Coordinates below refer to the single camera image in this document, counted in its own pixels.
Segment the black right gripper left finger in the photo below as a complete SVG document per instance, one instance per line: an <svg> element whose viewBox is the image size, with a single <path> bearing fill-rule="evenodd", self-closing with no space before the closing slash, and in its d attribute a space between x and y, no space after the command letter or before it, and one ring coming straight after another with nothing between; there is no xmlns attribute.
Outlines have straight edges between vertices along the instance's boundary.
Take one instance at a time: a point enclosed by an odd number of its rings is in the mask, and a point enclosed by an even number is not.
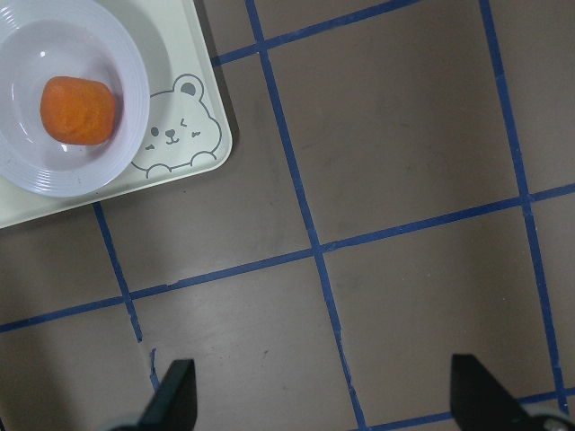
<svg viewBox="0 0 575 431"><path fill-rule="evenodd" d="M137 422L137 430L193 430L198 417L195 363L171 363L157 392Z"/></svg>

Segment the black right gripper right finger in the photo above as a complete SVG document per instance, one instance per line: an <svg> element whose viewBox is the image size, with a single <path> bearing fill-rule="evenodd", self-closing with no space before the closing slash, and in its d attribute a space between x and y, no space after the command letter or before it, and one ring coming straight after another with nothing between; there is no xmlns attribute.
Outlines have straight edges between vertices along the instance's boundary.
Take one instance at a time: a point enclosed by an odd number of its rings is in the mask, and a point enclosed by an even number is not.
<svg viewBox="0 0 575 431"><path fill-rule="evenodd" d="M451 358L449 407L460 430L521 430L529 414L471 354Z"/></svg>

